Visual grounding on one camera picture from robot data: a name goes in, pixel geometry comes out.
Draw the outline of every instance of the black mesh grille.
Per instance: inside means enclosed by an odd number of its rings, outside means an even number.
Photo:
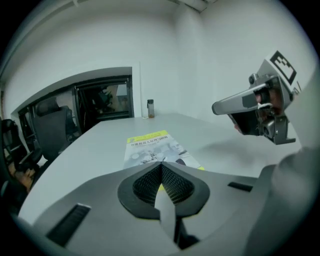
[[[160,165],[137,179],[133,183],[133,192],[140,200],[154,207],[161,183],[175,205],[190,197],[195,189],[190,181]]]
[[[140,200],[154,207],[160,184],[161,169],[157,166],[133,183],[133,192]]]
[[[186,200],[195,190],[190,181],[165,166],[162,166],[162,184],[175,205]]]

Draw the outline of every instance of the white wall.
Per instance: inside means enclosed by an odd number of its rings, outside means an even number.
[[[213,70],[207,84],[214,87],[212,102],[249,88],[248,77],[263,59],[279,50],[297,70],[304,88],[318,56],[300,24],[276,0],[220,0],[201,13],[208,65]],[[230,125],[227,116],[208,116],[208,121]]]
[[[207,45],[200,14],[181,4],[174,15],[179,53],[178,110],[180,114],[210,120],[214,70],[207,65]]]
[[[78,73],[109,68],[113,62],[140,65],[143,116],[147,99],[154,99],[158,115],[177,109],[173,20],[148,12],[112,12],[103,1],[96,3],[86,1],[57,14],[19,48],[4,76],[7,117],[44,88]]]
[[[240,135],[226,115],[216,116],[211,111],[215,101],[247,90],[249,76],[274,49],[288,58],[298,72],[300,85],[306,86],[319,60],[287,9],[271,0],[220,0],[202,13],[180,6],[174,17],[179,112],[223,127],[226,133],[233,132],[233,139],[219,145],[220,151],[265,165],[296,152],[301,144],[291,125],[288,136],[297,142],[275,146],[264,137]]]

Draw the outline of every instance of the yellow label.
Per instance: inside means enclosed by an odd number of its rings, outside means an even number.
[[[162,191],[162,190],[165,190],[165,188],[164,188],[164,185],[161,184],[158,191]]]
[[[136,137],[128,138],[126,140],[126,143],[146,141],[146,140],[153,139],[153,138],[159,137],[159,136],[164,136],[164,135],[168,135],[168,132],[166,130],[161,130],[161,131],[149,133],[149,134],[146,134],[143,136],[136,136]]]

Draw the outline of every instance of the robotic arm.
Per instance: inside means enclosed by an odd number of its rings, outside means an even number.
[[[248,90],[215,102],[212,111],[228,115],[244,135],[265,136],[276,145],[293,143],[296,139],[288,138],[289,120],[284,111],[299,93],[296,75],[287,59],[276,51],[249,77]],[[279,109],[271,103],[271,90],[281,98]]]

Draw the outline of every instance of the window frame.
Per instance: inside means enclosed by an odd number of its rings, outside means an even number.
[[[25,130],[25,126],[24,126],[24,123],[26,122],[28,125],[28,121],[25,120],[25,114],[29,113],[29,118],[30,118],[30,124],[31,124],[31,131],[33,132],[31,135],[27,135],[26,134],[26,130]],[[36,135],[36,131],[35,131],[35,128],[34,128],[34,123],[33,123],[33,113],[31,111],[31,108],[30,106],[26,106],[25,108],[23,108],[21,111],[18,112],[18,117],[19,117],[19,122],[20,122],[20,127],[21,127],[21,130],[22,130],[22,135],[23,135],[23,138],[24,138],[24,141],[29,149],[29,151],[33,151],[35,150],[35,144],[34,144],[34,141],[38,140],[37,138],[37,135]]]
[[[129,100],[129,110],[127,111],[119,111],[116,113],[110,113],[106,115],[101,115],[93,118],[93,115],[88,115],[89,122],[91,126],[94,126],[97,121],[107,121],[107,120],[114,120],[114,119],[122,119],[126,118],[134,118],[134,100],[133,100],[133,83],[132,83],[132,75],[120,75],[120,76],[110,76],[110,77],[102,77],[102,78],[95,78],[90,79],[78,83],[74,83],[75,93],[76,93],[76,102],[77,102],[77,111],[80,111],[79,106],[79,98],[81,99],[84,110],[86,113],[91,113],[92,110],[89,108],[89,103],[87,101],[87,97],[84,95],[85,90],[90,90],[93,88],[99,88],[101,86],[115,86],[126,84],[126,91]]]

